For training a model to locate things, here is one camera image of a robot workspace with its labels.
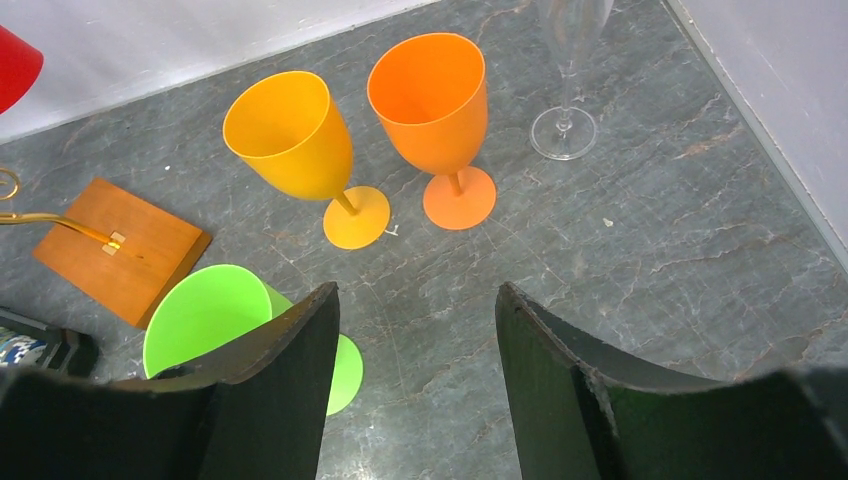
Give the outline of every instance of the black object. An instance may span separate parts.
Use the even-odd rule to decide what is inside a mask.
[[[4,478],[314,479],[339,338],[327,283],[153,380],[0,372]]]
[[[848,478],[848,370],[721,384],[622,352],[511,284],[498,345],[522,476]]]
[[[47,344],[36,367],[85,378],[97,362],[97,345],[84,333],[47,325],[4,307],[0,307],[0,327]]]

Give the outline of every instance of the clear glass champagne flute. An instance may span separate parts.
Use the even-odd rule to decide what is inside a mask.
[[[571,160],[595,145],[598,125],[572,105],[580,73],[612,10],[613,0],[534,0],[542,35],[562,74],[562,104],[533,122],[530,142],[543,156]]]

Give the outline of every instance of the orange plastic wine glass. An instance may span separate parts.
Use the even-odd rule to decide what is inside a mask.
[[[337,247],[365,247],[389,224],[383,193],[345,190],[353,143],[330,89],[314,73],[279,73],[248,88],[224,118],[224,142],[280,191],[302,200],[333,199],[324,233]]]
[[[470,163],[486,137],[486,61],[474,42],[430,33],[392,47],[368,78],[368,100],[400,155],[436,175],[424,212],[463,230],[492,212],[495,182]]]

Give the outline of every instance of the patterned fabric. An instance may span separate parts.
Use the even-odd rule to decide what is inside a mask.
[[[0,367],[34,365],[46,346],[41,340],[0,327]]]

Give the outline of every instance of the glass stem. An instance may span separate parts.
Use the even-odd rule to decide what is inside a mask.
[[[336,196],[336,201],[341,203],[342,207],[344,207],[344,209],[347,210],[347,213],[349,213],[351,216],[354,216],[359,213],[359,211],[353,208],[353,204],[350,203],[350,200],[347,198],[347,195],[345,195],[344,192]]]
[[[566,132],[571,128],[571,102],[577,87],[577,75],[569,73],[567,68],[560,67],[559,70],[562,74],[562,111],[557,120],[557,128],[565,137]]]
[[[457,197],[462,195],[462,186],[459,185],[459,175],[456,173],[451,173],[448,175],[448,180],[451,182],[451,188],[453,188],[453,194]]]

